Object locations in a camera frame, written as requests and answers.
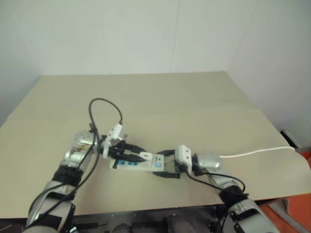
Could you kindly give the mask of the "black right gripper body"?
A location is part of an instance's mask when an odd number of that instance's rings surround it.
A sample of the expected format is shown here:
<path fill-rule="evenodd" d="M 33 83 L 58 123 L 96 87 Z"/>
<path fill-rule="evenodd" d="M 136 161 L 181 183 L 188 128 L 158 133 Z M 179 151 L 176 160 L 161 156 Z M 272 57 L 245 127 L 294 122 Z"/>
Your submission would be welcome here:
<path fill-rule="evenodd" d="M 170 178 L 180 178 L 181 173 L 187 171 L 187 166 L 183 163 L 177 162 L 175 160 L 175 152 L 174 150 L 169 151 L 169 177 Z"/>

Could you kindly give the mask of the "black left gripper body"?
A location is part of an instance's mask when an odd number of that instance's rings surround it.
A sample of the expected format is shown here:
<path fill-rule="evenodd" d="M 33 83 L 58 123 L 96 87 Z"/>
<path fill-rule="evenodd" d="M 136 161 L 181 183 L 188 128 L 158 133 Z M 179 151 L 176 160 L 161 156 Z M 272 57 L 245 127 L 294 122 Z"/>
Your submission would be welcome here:
<path fill-rule="evenodd" d="M 115 160 L 129 160 L 129 156 L 125 154 L 126 144 L 120 142 L 115 146 L 111 146 L 108 151 L 108 156 Z"/>

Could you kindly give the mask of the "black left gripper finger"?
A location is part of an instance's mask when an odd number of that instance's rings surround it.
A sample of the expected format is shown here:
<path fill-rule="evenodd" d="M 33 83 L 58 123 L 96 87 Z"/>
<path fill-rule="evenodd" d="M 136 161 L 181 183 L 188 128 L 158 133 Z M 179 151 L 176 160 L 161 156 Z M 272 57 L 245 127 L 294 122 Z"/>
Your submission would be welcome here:
<path fill-rule="evenodd" d="M 121 160 L 125 160 L 128 162 L 134 162 L 134 163 L 141 163 L 141 162 L 146 161 L 146 159 L 144 159 L 140 156 L 137 156 L 137 155 L 122 155 Z"/>
<path fill-rule="evenodd" d="M 124 147 L 124 153 L 126 155 L 130 155 L 130 154 L 133 154 L 133 155 L 139 155 L 141 152 L 145 152 L 146 150 L 139 147 L 139 146 L 136 146 L 136 145 L 132 145 L 132 144 L 125 144 L 125 147 Z"/>

